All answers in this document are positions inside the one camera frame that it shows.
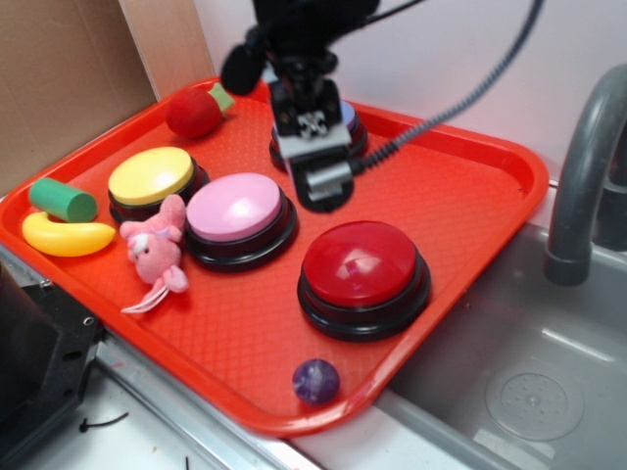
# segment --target sink drain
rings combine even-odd
[[[536,364],[497,374],[486,388],[490,415],[507,432],[528,441],[551,441],[577,427],[584,412],[575,383]]]

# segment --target toy banana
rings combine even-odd
[[[22,224],[26,241],[36,250],[54,257],[82,257],[105,248],[116,230],[98,222],[54,222],[47,212],[35,212]]]

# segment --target purple ball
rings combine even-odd
[[[320,405],[332,401],[340,390],[340,376],[335,367],[323,359],[303,362],[292,376],[297,397],[307,404]]]

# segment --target plastic tray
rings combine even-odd
[[[126,258],[120,236],[105,250],[82,258],[48,257],[24,241],[21,224],[34,211],[27,191],[37,178],[52,177],[90,192],[99,203],[96,220],[117,226],[107,209],[111,172],[138,152],[177,146],[210,178],[263,173],[297,201],[287,175],[270,161],[272,116],[264,86],[237,98],[224,122],[198,140],[168,130],[166,103],[152,106],[15,189],[0,204],[0,240],[205,400],[268,435],[322,430],[372,403],[548,189],[543,163],[525,148],[441,126],[358,177],[352,200],[341,210],[319,214],[297,205],[301,228],[296,242],[270,264],[243,273],[215,273],[185,254],[182,268],[190,290],[170,294],[151,312],[125,315],[121,308],[137,303],[149,286]],[[419,122],[354,106],[369,132],[370,149]],[[328,338],[307,323],[296,285],[315,237],[364,219],[395,225],[413,239],[432,272],[432,300],[405,332],[354,344]],[[332,362],[342,381],[338,398],[322,408],[299,402],[291,387],[296,367],[313,357]]]

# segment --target gray faucet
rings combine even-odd
[[[627,250],[627,64],[593,90],[559,178],[545,275],[562,286],[583,283],[592,241]]]

